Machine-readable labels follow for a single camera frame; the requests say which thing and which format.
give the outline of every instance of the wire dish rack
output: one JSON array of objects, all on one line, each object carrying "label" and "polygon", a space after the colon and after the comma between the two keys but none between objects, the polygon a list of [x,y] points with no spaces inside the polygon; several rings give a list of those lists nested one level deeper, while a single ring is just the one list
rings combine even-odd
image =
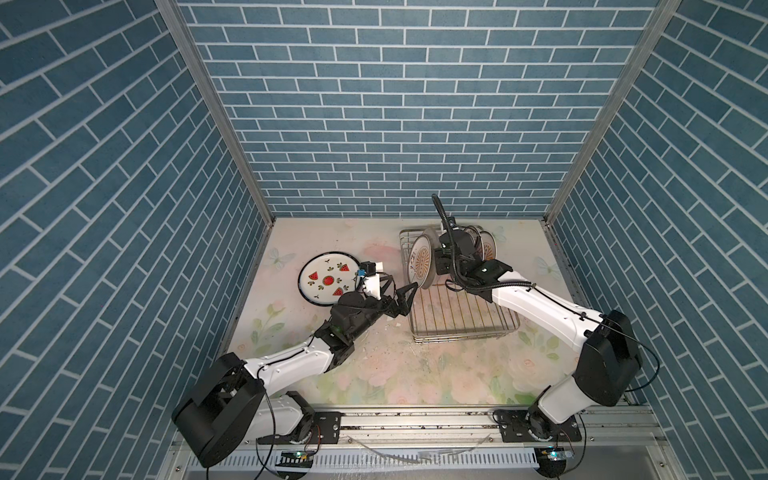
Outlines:
[{"label": "wire dish rack", "polygon": [[[440,226],[430,226],[438,235]],[[408,281],[408,258],[413,243],[424,233],[415,228],[400,231],[403,273]],[[409,314],[413,339],[420,343],[449,342],[503,336],[520,327],[520,316],[508,308],[488,303],[466,292],[452,292],[445,286],[448,275],[440,275],[428,289],[419,288]]]}]

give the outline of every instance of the mounting plate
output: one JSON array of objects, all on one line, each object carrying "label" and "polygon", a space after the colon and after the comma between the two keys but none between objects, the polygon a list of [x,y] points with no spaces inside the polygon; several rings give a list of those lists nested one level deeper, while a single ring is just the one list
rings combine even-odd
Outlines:
[{"label": "mounting plate", "polygon": [[[526,420],[528,410],[499,409],[495,410],[494,414],[500,424],[498,430],[502,434],[502,441],[504,443],[540,442],[529,431],[528,421]],[[578,428],[575,416],[572,415],[562,424],[559,435],[559,439],[563,442],[567,442],[569,439],[571,443],[581,441],[581,430]]]},{"label": "mounting plate", "polygon": [[[320,427],[321,445],[335,445],[339,443],[341,412],[315,412],[313,421],[315,425]],[[275,435],[274,442],[275,445],[294,445],[290,440],[290,435]],[[272,435],[261,437],[257,439],[257,442],[259,445],[272,445]]]}]

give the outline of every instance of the watermelon pattern plate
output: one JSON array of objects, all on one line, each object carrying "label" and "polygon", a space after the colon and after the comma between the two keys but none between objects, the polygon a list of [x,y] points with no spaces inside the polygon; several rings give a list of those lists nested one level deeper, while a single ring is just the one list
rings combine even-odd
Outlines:
[{"label": "watermelon pattern plate", "polygon": [[330,306],[355,289],[360,264],[344,252],[321,253],[304,265],[299,273],[299,292],[315,305]]}]

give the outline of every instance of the blue brick wall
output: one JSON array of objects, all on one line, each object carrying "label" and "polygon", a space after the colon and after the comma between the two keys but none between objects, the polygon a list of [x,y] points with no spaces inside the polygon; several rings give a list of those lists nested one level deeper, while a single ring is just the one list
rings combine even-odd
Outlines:
[{"label": "blue brick wall", "polygon": [[656,0],[181,3],[277,215],[540,217]]},{"label": "blue brick wall", "polygon": [[263,229],[152,0],[0,2],[0,478],[145,478]]},{"label": "blue brick wall", "polygon": [[767,25],[768,2],[683,0],[555,222],[662,358],[644,391],[692,478],[768,472]]}]

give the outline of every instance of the table surface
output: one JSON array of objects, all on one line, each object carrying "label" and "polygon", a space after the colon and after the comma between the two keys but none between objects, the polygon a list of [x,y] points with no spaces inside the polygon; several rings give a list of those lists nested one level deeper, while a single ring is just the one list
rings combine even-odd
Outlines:
[{"label": "table surface", "polygon": [[[437,223],[278,219],[229,351],[241,359],[278,352],[302,342],[328,318],[330,307],[307,302],[297,287],[299,271],[311,258],[337,250],[359,261],[383,262],[384,271],[402,286],[400,231]],[[497,258],[543,288],[571,298],[537,220],[472,223],[494,234]],[[524,317],[517,331],[501,338],[416,343],[407,317],[383,316],[355,341],[355,352],[341,366],[290,389],[313,404],[530,404],[570,374],[577,360],[556,337]]]}]

